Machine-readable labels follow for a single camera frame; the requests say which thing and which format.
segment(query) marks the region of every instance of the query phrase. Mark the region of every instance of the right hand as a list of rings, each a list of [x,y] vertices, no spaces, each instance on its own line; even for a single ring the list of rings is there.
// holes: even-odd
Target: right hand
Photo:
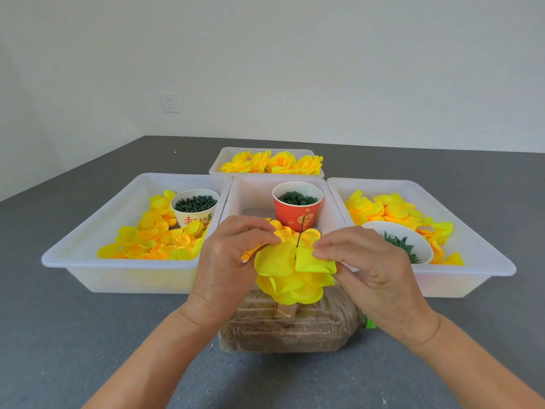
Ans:
[[[406,252],[373,229],[347,227],[314,243],[314,256],[337,261],[334,276],[356,305],[382,330],[415,351],[439,329]],[[353,273],[344,262],[360,271]]]

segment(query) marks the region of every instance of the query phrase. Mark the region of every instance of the pile of petals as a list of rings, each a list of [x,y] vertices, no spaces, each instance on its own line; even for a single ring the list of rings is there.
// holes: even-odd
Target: pile of petals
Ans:
[[[288,151],[278,152],[271,156],[271,151],[244,151],[236,154],[230,162],[223,164],[222,172],[249,173],[287,173],[295,175],[320,175],[323,156],[310,156],[297,160]]]
[[[187,227],[172,228],[176,218],[171,208],[173,191],[164,191],[149,199],[149,211],[142,214],[136,227],[119,228],[113,244],[100,248],[99,258],[130,260],[192,260],[199,255],[206,236],[198,220]]]
[[[389,221],[421,234],[433,249],[433,259],[430,264],[464,265],[460,253],[456,252],[444,258],[445,252],[441,248],[452,234],[452,222],[434,222],[431,217],[424,218],[423,213],[413,204],[406,202],[398,193],[379,195],[371,201],[358,189],[344,202],[344,205],[356,225],[362,225],[368,221]]]
[[[324,295],[323,287],[335,285],[331,276],[337,272],[335,261],[318,260],[312,256],[312,244],[321,235],[309,228],[301,234],[283,227],[279,221],[270,221],[276,227],[275,234],[282,239],[277,245],[268,245],[255,255],[257,285],[280,304],[311,304]],[[248,260],[257,249],[242,257]]]

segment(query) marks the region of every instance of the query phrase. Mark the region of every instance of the hand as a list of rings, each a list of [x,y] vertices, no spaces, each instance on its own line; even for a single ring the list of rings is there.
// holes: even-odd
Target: hand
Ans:
[[[437,332],[439,316],[428,306],[406,252],[373,229],[338,229],[314,243],[314,256],[337,263],[339,284],[378,327],[415,350]]]
[[[219,329],[255,283],[255,254],[242,255],[258,245],[278,244],[275,227],[262,218],[232,215],[223,221],[201,249],[193,290],[181,313],[198,325]]]

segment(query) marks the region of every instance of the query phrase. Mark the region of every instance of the left hand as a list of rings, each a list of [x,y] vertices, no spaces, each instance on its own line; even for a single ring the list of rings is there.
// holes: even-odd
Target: left hand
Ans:
[[[197,276],[181,313],[189,321],[218,330],[232,316],[255,283],[255,254],[242,255],[258,245],[278,244],[275,227],[265,219],[232,215],[224,220],[201,249]]]

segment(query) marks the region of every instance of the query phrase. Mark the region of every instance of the white plastic tray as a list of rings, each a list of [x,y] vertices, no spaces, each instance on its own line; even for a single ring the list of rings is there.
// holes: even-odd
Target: white plastic tray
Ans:
[[[278,152],[288,151],[292,153],[297,159],[304,157],[305,155],[314,156],[314,152],[310,151],[308,149],[271,149],[271,148],[223,148],[220,151],[220,154],[217,156],[216,161],[212,165],[212,168],[210,168],[210,171],[208,173],[210,175],[223,175],[228,177],[247,177],[247,176],[255,176],[255,175],[279,175],[283,178],[291,178],[291,179],[285,179],[285,181],[288,180],[298,180],[293,178],[301,178],[301,177],[307,177],[310,175],[286,175],[286,174],[271,174],[271,173],[249,173],[249,172],[222,172],[221,167],[226,162],[229,162],[237,153],[244,152],[244,151],[252,151],[252,153],[257,152],[264,152],[264,151],[271,151],[271,156],[276,155]],[[320,170],[320,175],[311,175],[312,178],[323,178],[324,177],[324,170]]]
[[[517,270],[509,259],[412,181],[329,178],[328,185],[348,226],[354,226],[354,221],[344,201],[357,189],[361,189],[369,199],[397,192],[426,216],[438,222],[453,223],[454,232],[442,248],[445,255],[459,251],[466,265],[413,264],[412,269],[425,297],[464,297],[490,277],[513,275]]]
[[[104,293],[188,293],[198,257],[189,261],[117,260],[97,258],[124,225],[136,226],[149,201],[166,189],[176,193],[205,188],[217,192],[216,211],[207,236],[220,222],[232,178],[210,175],[143,173],[85,220],[42,257],[46,267],[67,268],[85,287]]]
[[[345,226],[343,217],[329,191],[327,182],[324,179],[308,176],[299,177],[297,180],[316,185],[324,193],[324,199],[312,227],[322,234],[343,228]],[[274,219],[276,215],[273,188],[283,182],[288,182],[283,175],[235,178],[221,220],[223,221],[229,215],[253,215]]]

